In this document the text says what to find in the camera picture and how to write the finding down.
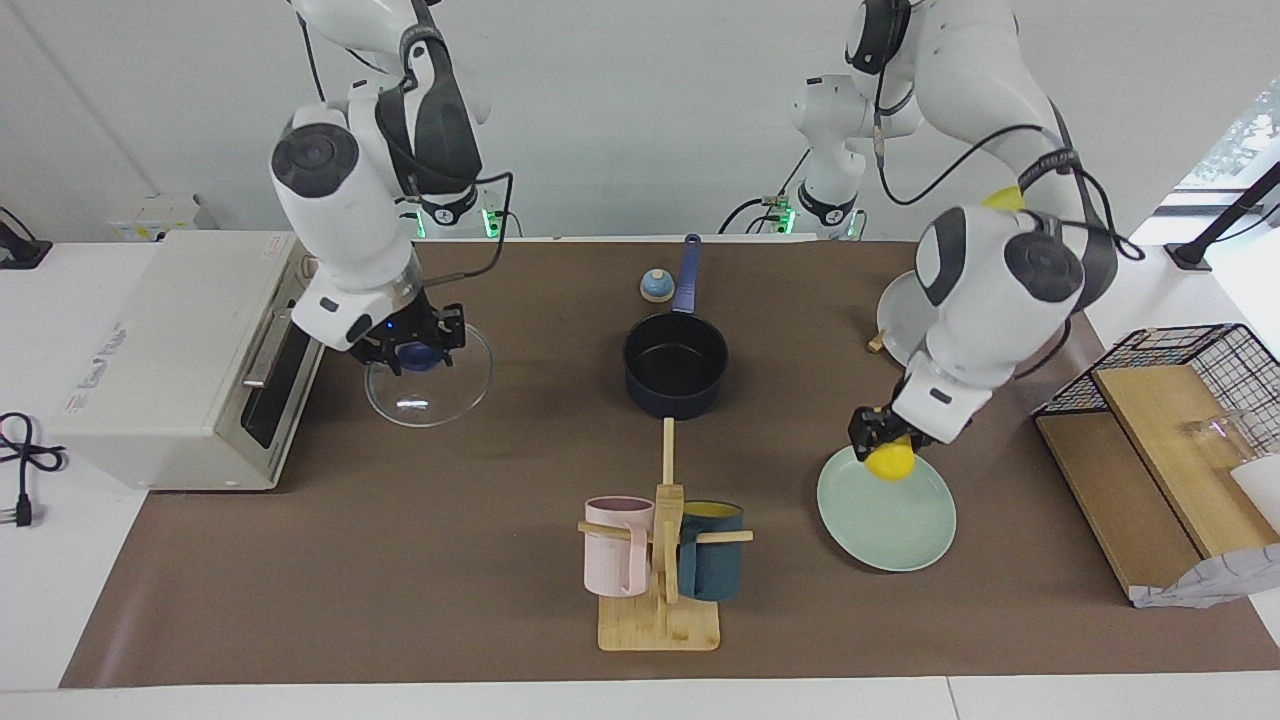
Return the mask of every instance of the small wooden block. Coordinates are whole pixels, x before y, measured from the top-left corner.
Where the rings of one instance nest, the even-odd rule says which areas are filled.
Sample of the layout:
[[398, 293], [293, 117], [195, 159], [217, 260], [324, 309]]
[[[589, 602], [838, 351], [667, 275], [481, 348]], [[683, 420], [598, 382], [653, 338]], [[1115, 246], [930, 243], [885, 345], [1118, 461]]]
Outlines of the small wooden block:
[[888, 328], [886, 328], [886, 329], [876, 333], [876, 337], [873, 337], [869, 341], [867, 341], [867, 351], [868, 352], [879, 352], [881, 350], [884, 350], [884, 333], [887, 333], [887, 332], [888, 332]]

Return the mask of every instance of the wooden board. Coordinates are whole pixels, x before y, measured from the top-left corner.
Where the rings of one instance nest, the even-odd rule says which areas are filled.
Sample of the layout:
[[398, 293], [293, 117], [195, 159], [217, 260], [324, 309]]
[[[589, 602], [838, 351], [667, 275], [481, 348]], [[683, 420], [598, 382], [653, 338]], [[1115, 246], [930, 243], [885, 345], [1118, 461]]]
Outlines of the wooden board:
[[1202, 560], [1112, 414], [1050, 415], [1036, 424], [1126, 593], [1166, 588]]
[[668, 605], [658, 573], [649, 592], [602, 597], [596, 644], [618, 651], [709, 651], [719, 647], [719, 606], [681, 597]]
[[1193, 368], [1121, 368], [1100, 370], [1094, 378], [1201, 555], [1280, 542], [1231, 479], [1240, 459], [1230, 443], [1211, 442], [1192, 429], [1222, 414]]

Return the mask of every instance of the brown table mat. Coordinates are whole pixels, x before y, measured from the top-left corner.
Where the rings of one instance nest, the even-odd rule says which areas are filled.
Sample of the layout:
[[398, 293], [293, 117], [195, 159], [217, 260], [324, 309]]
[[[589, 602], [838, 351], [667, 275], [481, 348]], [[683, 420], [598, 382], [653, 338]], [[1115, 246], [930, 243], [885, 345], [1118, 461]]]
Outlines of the brown table mat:
[[[486, 246], [428, 246], [429, 273]], [[581, 585], [582, 502], [652, 496], [660, 421], [635, 410], [621, 346], [654, 310], [641, 273], [678, 245], [512, 245], [438, 288], [498, 374], [463, 419], [399, 428], [362, 368], [326, 356], [280, 487], [152, 493], [63, 687], [636, 678], [1157, 673], [1280, 667], [1248, 602], [1134, 610], [1029, 410], [1100, 354], [1068, 348], [924, 456], [955, 496], [951, 551], [874, 571], [822, 528], [814, 489], [858, 404], [900, 370], [863, 343], [900, 243], [704, 249], [698, 311], [730, 343], [718, 405], [681, 423], [677, 482], [746, 507], [744, 589], [709, 653], [604, 653]]]

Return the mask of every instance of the wooden mug rack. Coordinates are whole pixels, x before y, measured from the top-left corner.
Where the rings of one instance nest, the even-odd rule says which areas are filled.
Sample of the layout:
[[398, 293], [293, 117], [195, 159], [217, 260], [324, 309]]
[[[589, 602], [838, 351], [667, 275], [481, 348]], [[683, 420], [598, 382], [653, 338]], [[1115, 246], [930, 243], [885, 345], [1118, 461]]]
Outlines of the wooden mug rack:
[[[676, 420], [662, 421], [662, 484], [654, 501], [649, 589], [635, 597], [602, 597], [596, 642], [604, 651], [709, 651], [719, 647], [719, 603], [680, 597], [676, 548], [685, 515], [685, 487], [676, 484]], [[580, 521], [580, 533], [628, 539], [631, 530]], [[699, 543], [750, 542], [751, 530], [703, 533]]]

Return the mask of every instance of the yellow lemon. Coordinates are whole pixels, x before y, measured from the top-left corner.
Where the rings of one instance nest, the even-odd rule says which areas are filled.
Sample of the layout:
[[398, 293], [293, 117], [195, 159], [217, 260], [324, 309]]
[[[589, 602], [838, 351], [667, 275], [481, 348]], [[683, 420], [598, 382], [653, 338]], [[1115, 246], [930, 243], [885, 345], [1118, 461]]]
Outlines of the yellow lemon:
[[887, 442], [867, 456], [867, 469], [886, 482], [897, 482], [915, 469], [915, 452], [911, 451], [911, 438], [902, 436]]

